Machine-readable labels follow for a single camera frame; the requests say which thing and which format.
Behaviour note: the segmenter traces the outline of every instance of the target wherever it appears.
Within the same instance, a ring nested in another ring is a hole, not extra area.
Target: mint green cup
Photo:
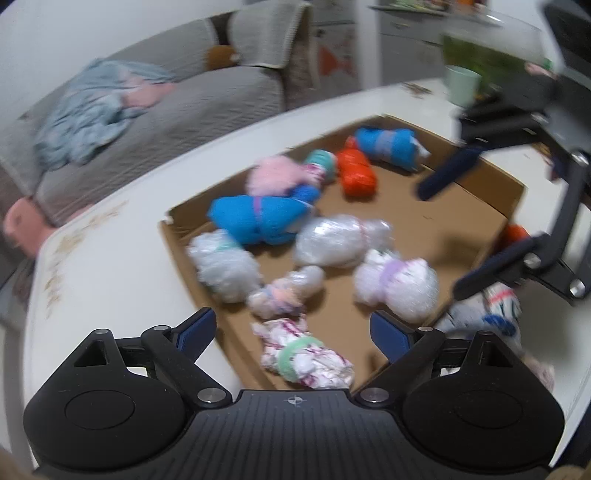
[[[446,65],[445,85],[448,100],[454,105],[467,107],[474,103],[482,77],[464,67]]]

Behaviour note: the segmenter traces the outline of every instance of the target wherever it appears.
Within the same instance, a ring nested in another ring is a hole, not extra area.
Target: sofa cushion
[[[178,84],[89,164],[45,174],[37,194],[61,225],[140,175],[186,151],[284,110],[280,76],[259,67],[214,70]]]
[[[205,72],[205,55],[217,45],[217,34],[210,19],[194,20],[146,38],[109,57],[153,63],[174,73],[180,82]]]

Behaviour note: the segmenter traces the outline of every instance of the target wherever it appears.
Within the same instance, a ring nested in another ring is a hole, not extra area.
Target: cabinet
[[[381,35],[381,43],[383,85],[443,76],[439,45],[391,35]]]
[[[382,84],[444,75],[441,32],[446,17],[380,12]]]

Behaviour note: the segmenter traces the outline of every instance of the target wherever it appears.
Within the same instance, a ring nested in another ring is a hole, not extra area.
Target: blue fabric bundle
[[[241,245],[281,245],[296,237],[319,197],[309,185],[296,187],[291,197],[222,197],[212,202],[207,216]]]
[[[88,163],[95,150],[111,143],[146,113],[127,108],[122,94],[140,77],[148,83],[166,83],[173,75],[161,67],[139,61],[97,59],[68,84],[35,138],[41,166],[57,170],[68,162]]]
[[[383,130],[363,127],[355,132],[359,149],[372,160],[384,160],[404,170],[415,171],[417,145],[408,128]]]

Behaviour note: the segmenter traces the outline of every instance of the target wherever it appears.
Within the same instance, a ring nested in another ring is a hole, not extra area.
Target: sofa armrest
[[[43,176],[33,146],[33,126],[20,118],[0,131],[0,215],[20,197],[32,196]]]
[[[302,21],[310,23],[308,2],[264,0],[236,11],[229,20],[228,39],[240,64],[283,69]]]

